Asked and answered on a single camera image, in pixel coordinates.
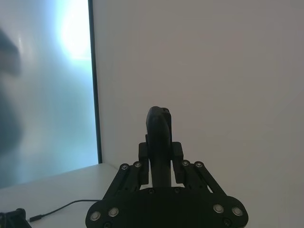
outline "black cable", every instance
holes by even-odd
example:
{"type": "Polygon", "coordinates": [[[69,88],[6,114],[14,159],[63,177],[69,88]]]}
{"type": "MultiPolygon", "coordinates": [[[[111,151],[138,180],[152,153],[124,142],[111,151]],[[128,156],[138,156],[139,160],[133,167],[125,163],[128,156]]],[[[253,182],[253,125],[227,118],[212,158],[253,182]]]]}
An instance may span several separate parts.
{"type": "Polygon", "coordinates": [[[51,211],[51,212],[49,212],[49,213],[46,213],[46,214],[41,214],[41,215],[36,215],[36,216],[33,216],[33,217],[30,217],[29,218],[29,222],[34,222],[34,221],[37,221],[37,220],[39,220],[39,219],[42,219],[43,217],[45,217],[45,216],[48,216],[48,215],[50,215],[50,214],[53,214],[53,213],[55,213],[55,212],[57,212],[57,211],[59,211],[59,210],[61,210],[61,209],[63,209],[63,208],[66,208],[67,206],[70,206],[71,204],[73,204],[73,203],[78,203],[78,202],[98,202],[99,200],[98,199],[80,199],[80,200],[75,200],[75,201],[73,201],[73,202],[70,202],[70,203],[68,203],[68,204],[66,204],[66,205],[64,205],[64,206],[62,206],[62,207],[60,207],[60,208],[58,208],[58,209],[56,209],[56,210],[54,210],[54,211],[51,211]]]}

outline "bright light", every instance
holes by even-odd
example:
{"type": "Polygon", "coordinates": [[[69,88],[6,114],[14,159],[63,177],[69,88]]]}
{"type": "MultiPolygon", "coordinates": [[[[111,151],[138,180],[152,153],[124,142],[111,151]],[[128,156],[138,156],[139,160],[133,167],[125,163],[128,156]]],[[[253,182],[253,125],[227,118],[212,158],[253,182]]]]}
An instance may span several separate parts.
{"type": "Polygon", "coordinates": [[[71,0],[66,4],[61,27],[65,51],[73,59],[91,59],[90,27],[87,0],[71,0]]]}

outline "blurry dark object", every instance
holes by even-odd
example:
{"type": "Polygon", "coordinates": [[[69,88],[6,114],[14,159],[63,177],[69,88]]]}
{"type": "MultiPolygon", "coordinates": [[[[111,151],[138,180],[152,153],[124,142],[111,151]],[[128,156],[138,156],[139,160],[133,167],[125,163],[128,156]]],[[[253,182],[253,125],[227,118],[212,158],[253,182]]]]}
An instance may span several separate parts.
{"type": "Polygon", "coordinates": [[[120,166],[104,198],[89,209],[86,227],[245,227],[244,205],[226,195],[203,162],[184,160],[181,143],[172,142],[169,110],[152,107],[146,125],[138,161],[120,166]],[[153,187],[140,190],[149,183],[149,161],[153,187]],[[171,187],[171,161],[176,183],[184,188],[171,187]]]}
{"type": "Polygon", "coordinates": [[[20,73],[20,56],[17,47],[0,29],[0,155],[12,150],[20,141],[21,127],[13,108],[4,94],[1,77],[20,73]]]}
{"type": "Polygon", "coordinates": [[[0,228],[31,228],[25,219],[25,210],[18,208],[15,211],[0,213],[0,228]]]}

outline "white table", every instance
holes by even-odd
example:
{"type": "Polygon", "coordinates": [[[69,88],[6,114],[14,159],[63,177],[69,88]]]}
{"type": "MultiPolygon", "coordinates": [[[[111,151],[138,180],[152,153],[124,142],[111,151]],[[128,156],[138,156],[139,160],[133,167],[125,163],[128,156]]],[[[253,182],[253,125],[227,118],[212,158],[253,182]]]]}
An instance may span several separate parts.
{"type": "MultiPolygon", "coordinates": [[[[0,190],[0,211],[24,208],[29,217],[53,211],[74,200],[102,199],[117,169],[99,164],[0,190]]],[[[85,228],[93,202],[79,202],[31,223],[33,228],[85,228]]]]}

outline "frosted glass window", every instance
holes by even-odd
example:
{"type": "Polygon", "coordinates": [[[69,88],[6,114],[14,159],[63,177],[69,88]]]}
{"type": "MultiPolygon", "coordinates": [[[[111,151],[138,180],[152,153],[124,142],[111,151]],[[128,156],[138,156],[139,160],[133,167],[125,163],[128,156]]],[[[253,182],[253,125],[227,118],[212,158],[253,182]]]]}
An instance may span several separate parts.
{"type": "Polygon", "coordinates": [[[97,164],[87,0],[0,5],[0,188],[97,164]]]}

